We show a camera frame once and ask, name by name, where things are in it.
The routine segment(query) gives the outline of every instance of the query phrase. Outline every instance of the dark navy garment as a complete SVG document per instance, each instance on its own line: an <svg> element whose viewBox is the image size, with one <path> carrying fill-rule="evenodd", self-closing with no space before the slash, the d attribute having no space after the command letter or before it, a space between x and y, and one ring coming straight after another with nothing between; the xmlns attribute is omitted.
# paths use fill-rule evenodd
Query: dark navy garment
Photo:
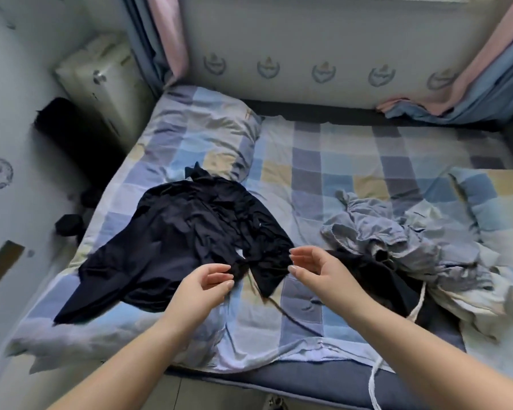
<svg viewBox="0 0 513 410"><path fill-rule="evenodd" d="M80 286L55 323L87 322L118 301L164 311L182 279L207 263L232 265L235 280L251 269L261 295L274 292L293 247L274 217L235 181L199 165L186 177L143 195L127 227L80 267Z"/></svg>

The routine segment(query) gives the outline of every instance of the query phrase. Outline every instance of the black bag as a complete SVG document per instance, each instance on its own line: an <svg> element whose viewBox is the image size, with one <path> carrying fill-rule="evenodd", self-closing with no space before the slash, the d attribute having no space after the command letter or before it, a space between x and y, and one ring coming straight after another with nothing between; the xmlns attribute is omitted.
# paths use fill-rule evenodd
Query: black bag
<svg viewBox="0 0 513 410"><path fill-rule="evenodd" d="M100 190L108 185L125 158L125 153L92 127L74 103L55 98L38 112L37 131L51 138Z"/></svg>

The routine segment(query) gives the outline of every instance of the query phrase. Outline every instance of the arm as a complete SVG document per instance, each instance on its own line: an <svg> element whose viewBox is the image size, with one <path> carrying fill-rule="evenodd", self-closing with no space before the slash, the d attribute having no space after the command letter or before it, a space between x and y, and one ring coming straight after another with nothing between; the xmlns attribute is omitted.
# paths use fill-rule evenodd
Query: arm
<svg viewBox="0 0 513 410"><path fill-rule="evenodd" d="M204 265L179 285L164 315L48 410L137 410L192 332L233 287L227 265Z"/></svg>
<svg viewBox="0 0 513 410"><path fill-rule="evenodd" d="M291 250L291 273L358 331L435 410L513 410L513 380L374 301L323 249Z"/></svg>

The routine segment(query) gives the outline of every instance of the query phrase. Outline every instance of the blue fabric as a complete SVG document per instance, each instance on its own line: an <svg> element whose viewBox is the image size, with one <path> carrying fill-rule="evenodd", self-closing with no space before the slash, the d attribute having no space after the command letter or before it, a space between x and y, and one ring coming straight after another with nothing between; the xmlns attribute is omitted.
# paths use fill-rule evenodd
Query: blue fabric
<svg viewBox="0 0 513 410"><path fill-rule="evenodd" d="M436 124L508 122L513 117L513 43L470 85L464 98L442 116L431 115L417 104L401 101L386 112L386 117L403 114Z"/></svg>
<svg viewBox="0 0 513 410"><path fill-rule="evenodd" d="M121 0L123 21L144 80L159 98L171 77L167 58L146 0Z"/></svg>

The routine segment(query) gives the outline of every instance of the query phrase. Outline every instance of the pink towel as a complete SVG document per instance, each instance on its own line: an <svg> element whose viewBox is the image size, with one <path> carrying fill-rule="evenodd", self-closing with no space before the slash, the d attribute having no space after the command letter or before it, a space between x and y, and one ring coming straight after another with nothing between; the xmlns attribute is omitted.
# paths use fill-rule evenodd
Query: pink towel
<svg viewBox="0 0 513 410"><path fill-rule="evenodd" d="M148 4L173 73L173 77L166 84L169 86L186 76L189 68L179 0L148 0Z"/></svg>
<svg viewBox="0 0 513 410"><path fill-rule="evenodd" d="M439 116L455 106L465 95L469 85L513 42L513 4L504 18L499 22L490 39L482 50L473 59L471 64L462 72L453 83L450 96L445 102L414 101L423 106L432 115ZM407 98L392 98L376 107L385 113L399 102Z"/></svg>

